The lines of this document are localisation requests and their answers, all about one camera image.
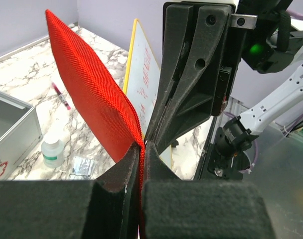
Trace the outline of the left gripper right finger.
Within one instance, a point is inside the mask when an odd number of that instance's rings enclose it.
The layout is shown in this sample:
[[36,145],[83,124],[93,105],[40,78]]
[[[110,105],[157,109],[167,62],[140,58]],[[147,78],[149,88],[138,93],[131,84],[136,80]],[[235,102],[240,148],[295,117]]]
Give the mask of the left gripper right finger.
[[145,151],[142,208],[147,239],[271,239],[274,229],[254,185],[239,181],[179,179]]

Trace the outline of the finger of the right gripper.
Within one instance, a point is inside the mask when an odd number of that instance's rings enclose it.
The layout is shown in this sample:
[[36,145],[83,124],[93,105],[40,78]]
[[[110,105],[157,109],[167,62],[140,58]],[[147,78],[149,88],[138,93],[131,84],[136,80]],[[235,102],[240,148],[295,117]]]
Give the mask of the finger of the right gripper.
[[156,104],[145,139],[156,139],[168,110],[177,80],[190,48],[194,6],[167,5],[163,11],[162,62]]

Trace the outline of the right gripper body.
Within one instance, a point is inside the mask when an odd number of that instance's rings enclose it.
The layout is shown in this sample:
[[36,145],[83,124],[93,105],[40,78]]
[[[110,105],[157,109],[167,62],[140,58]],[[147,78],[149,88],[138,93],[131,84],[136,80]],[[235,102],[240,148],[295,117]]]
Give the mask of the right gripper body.
[[277,73],[303,60],[303,15],[288,10],[290,0],[218,0],[230,4],[238,14],[238,30],[227,41],[227,56],[234,63],[231,78],[226,84],[224,98],[215,100],[214,117],[223,111],[229,100],[239,62],[244,60],[260,74]]

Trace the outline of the red first aid pouch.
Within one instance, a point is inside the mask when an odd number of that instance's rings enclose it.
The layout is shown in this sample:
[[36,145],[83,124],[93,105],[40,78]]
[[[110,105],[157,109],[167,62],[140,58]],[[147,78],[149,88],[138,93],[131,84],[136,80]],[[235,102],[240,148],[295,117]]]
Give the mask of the red first aid pouch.
[[139,145],[141,189],[145,145],[136,110],[95,51],[50,10],[45,16],[59,75],[94,136],[116,163],[133,142]]

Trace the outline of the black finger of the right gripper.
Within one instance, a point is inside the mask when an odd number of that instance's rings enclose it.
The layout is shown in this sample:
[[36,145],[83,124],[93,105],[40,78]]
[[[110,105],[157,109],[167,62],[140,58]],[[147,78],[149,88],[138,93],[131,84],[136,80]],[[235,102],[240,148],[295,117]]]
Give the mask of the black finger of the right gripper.
[[175,77],[175,93],[154,139],[158,152],[163,152],[175,139],[207,121],[212,113],[233,8],[229,4],[191,5],[194,15],[188,28],[190,48],[181,72]]

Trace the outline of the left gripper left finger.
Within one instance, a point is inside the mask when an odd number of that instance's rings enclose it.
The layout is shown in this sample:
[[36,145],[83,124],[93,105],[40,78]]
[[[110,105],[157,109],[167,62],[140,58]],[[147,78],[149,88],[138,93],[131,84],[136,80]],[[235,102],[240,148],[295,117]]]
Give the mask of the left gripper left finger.
[[0,181],[0,239],[135,239],[140,147],[95,180]]

